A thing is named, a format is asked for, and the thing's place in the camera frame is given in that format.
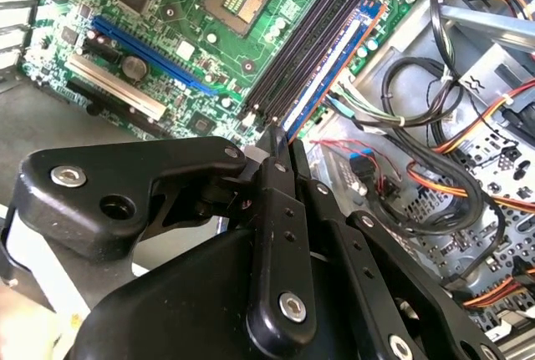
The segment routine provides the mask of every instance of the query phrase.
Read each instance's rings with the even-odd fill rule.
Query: motherboard
[[[318,3],[333,11],[338,7],[331,4],[337,1],[343,2],[41,0],[20,67],[39,87],[141,139],[220,135],[246,145],[257,140],[266,124],[280,122],[254,114],[254,94],[268,97],[258,87],[262,75],[277,65],[288,40],[304,35],[301,29],[319,12]],[[358,47],[349,53],[347,65],[354,73],[410,9],[404,0],[373,2],[381,6],[377,18],[360,33],[366,39],[356,41]],[[334,24],[334,17],[325,18]],[[308,35],[302,46],[319,45],[310,43],[314,33]],[[316,48],[317,58],[325,55],[327,42]],[[303,55],[295,55],[301,64]],[[303,86],[294,84],[285,93],[286,101],[278,107],[281,119]],[[270,101],[279,99],[279,89],[283,87]],[[303,130],[326,110],[314,109]]]

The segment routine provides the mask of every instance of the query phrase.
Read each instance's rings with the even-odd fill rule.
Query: red wire
[[[316,143],[316,144],[320,144],[320,145],[326,145],[328,147],[329,146],[338,147],[338,148],[344,150],[345,152],[358,154],[358,155],[363,155],[364,157],[369,158],[374,163],[375,168],[379,172],[379,181],[377,183],[377,190],[378,191],[382,191],[383,190],[383,176],[381,174],[381,168],[379,167],[379,164],[377,163],[375,158],[370,156],[370,155],[367,155],[367,154],[363,153],[362,151],[352,150],[349,147],[346,147],[345,145],[343,145],[341,142],[342,142],[342,140],[312,140],[311,141],[311,143]]]

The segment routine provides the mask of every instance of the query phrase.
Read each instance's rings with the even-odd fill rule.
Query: mounting hole
[[[295,235],[294,235],[292,232],[290,232],[290,231],[285,231],[285,232],[284,232],[284,237],[285,237],[286,240],[289,241],[289,242],[295,242],[295,240],[297,239],[297,238],[295,237]]]
[[[474,349],[472,346],[470,346],[470,344],[468,342],[461,341],[461,347],[462,347],[462,350],[466,353],[466,355],[471,360],[481,360],[479,355],[477,354],[476,349]]]
[[[369,279],[374,279],[375,278],[375,275],[372,271],[369,270],[369,268],[366,268],[364,267],[362,269],[362,271],[364,272],[364,274],[369,278]]]
[[[122,195],[107,195],[100,201],[100,210],[117,221],[129,220],[135,214],[134,203]]]

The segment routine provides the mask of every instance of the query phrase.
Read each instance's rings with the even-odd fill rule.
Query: metal screw
[[[286,172],[286,168],[284,167],[284,165],[279,164],[278,162],[275,163],[275,168],[277,168],[281,172]]]
[[[80,187],[87,182],[87,177],[78,166],[62,165],[50,172],[50,178],[56,185],[64,187]]]
[[[307,309],[303,301],[291,292],[283,293],[278,298],[278,305],[281,307],[281,312],[290,321],[303,322],[307,316]]]
[[[485,356],[487,356],[488,360],[498,360],[498,357],[494,352],[487,346],[481,345],[481,349],[483,353],[485,353]]]
[[[238,152],[236,151],[236,149],[233,147],[226,147],[225,154],[232,158],[237,158],[240,156]]]
[[[18,279],[17,278],[10,279],[7,282],[7,285],[8,287],[15,287],[16,285],[18,285]]]
[[[323,193],[324,195],[328,195],[329,194],[329,189],[327,189],[325,186],[323,186],[320,183],[318,183],[318,190],[319,190],[320,193]]]
[[[390,335],[388,342],[392,352],[399,360],[412,360],[412,351],[407,342],[397,335]]]
[[[363,224],[365,224],[369,228],[373,228],[374,227],[374,222],[369,217],[367,217],[366,215],[363,216],[362,218],[360,218],[360,220],[362,221]]]

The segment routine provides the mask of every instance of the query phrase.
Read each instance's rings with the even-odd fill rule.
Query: green circuit board
[[[65,63],[83,48],[92,29],[91,19],[102,15],[216,91],[214,95],[206,95],[187,88],[151,66],[142,80],[132,81],[124,75],[120,63],[109,63],[97,55],[84,53],[93,63],[165,105],[160,120],[149,121],[173,137],[211,134],[232,139],[239,145],[254,143],[260,132],[237,118],[242,101],[314,0],[252,0],[257,6],[249,12],[255,8],[257,11],[242,29],[239,29],[242,25],[237,27],[224,17],[228,13],[236,14],[247,0],[223,1],[227,14],[214,12],[210,0],[146,0],[130,5],[131,0],[126,1],[42,0],[21,70],[36,84],[48,86],[69,102],[86,107],[89,101],[84,96],[66,88],[70,79],[85,80]],[[390,5],[401,8],[395,19],[410,7],[402,0],[386,2],[389,8]],[[384,38],[395,26],[393,19],[384,19],[386,27],[382,22]],[[129,55],[113,40],[110,47],[123,58]],[[100,114],[141,139],[154,138],[153,134],[134,126],[128,117],[119,117],[106,108]]]

